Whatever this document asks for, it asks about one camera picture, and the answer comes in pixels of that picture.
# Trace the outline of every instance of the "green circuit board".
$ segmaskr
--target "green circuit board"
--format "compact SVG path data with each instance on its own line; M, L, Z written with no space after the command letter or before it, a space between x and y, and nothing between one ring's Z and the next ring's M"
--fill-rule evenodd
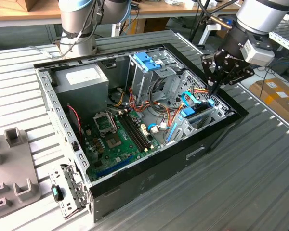
M135 111L129 112L128 116L139 131L140 125L143 123ZM90 163L87 170L91 180L97 180L102 176L108 175L160 148L157 140L149 136L145 140L150 144L150 148L140 151L133 142L124 126L121 124L118 115L112 116L117 127L115 133L105 134L101 136L97 125L92 119L85 127L85 154ZM107 121L102 121L102 127L107 127Z

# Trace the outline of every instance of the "cardboard box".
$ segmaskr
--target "cardboard box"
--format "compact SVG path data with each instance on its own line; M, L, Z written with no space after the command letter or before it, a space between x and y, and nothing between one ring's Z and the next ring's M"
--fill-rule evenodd
M263 80L255 82L249 90L260 96ZM280 79L266 79L261 94L261 100L272 108L283 119L289 122L289 87Z
M0 0L0 7L19 11L30 11L38 0Z

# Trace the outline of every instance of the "motherboard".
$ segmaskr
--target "motherboard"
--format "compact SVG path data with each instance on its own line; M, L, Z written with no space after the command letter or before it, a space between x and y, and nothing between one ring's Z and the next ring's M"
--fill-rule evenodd
M108 175L161 148L135 111L116 115L98 113L84 126L84 130L85 154L90 162L87 174L91 180Z

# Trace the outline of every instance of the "chip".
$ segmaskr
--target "chip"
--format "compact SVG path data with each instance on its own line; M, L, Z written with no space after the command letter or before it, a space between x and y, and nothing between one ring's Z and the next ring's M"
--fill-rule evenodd
M106 135L105 140L109 148L114 148L122 144L122 141L117 133Z
M93 165L94 167L100 167L103 165L103 163L99 160L99 161L96 161Z

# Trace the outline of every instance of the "ram slot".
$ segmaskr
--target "ram slot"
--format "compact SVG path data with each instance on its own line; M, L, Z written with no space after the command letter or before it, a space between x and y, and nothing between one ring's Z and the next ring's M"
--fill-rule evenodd
M142 136L141 132L127 114L120 115L118 118L125 131L136 145L138 151L142 153L145 148L148 149L150 147L148 141Z

